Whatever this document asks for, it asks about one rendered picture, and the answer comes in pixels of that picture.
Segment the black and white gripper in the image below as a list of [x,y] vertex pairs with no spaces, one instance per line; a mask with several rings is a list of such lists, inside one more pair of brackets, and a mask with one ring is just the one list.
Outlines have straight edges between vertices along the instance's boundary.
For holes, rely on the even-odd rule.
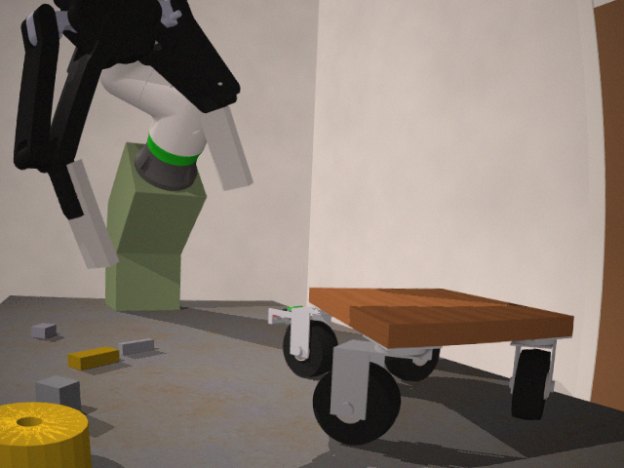
[[[241,88],[187,0],[54,3],[60,11],[42,4],[20,27],[25,56],[14,164],[48,173],[87,268],[111,267],[118,256],[83,161],[74,162],[102,70],[138,60],[206,113],[199,118],[223,191],[254,183],[229,107]],[[51,124],[62,34],[76,47]]]

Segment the wooden dolly with black caster wheels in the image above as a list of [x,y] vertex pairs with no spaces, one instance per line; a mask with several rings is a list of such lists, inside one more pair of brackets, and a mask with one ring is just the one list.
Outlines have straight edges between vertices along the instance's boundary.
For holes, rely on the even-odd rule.
[[[445,289],[309,288],[309,304],[269,308],[268,324],[289,325],[283,352],[295,374],[326,372],[313,394],[315,417],[330,437],[351,446],[380,438],[399,414],[400,390],[384,363],[398,378],[420,381],[437,365],[439,348],[450,345],[512,341],[512,416],[540,420],[554,392],[557,339],[572,338],[574,322],[571,315]],[[370,341],[338,345],[332,317]],[[522,346],[553,347],[552,359],[549,351],[521,352]]]

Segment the yellow cylinder with centre hole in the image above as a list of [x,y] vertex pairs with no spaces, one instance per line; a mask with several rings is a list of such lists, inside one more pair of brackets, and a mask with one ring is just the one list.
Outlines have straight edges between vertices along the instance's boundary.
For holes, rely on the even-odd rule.
[[0,406],[0,468],[92,468],[86,415],[50,403]]

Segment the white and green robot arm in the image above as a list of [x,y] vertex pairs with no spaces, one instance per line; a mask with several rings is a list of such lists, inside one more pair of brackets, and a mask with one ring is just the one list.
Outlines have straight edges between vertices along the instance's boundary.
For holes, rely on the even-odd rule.
[[152,116],[148,141],[136,154],[137,173],[164,190],[190,187],[207,144],[199,118],[205,113],[139,61],[103,69],[99,80],[109,93]]

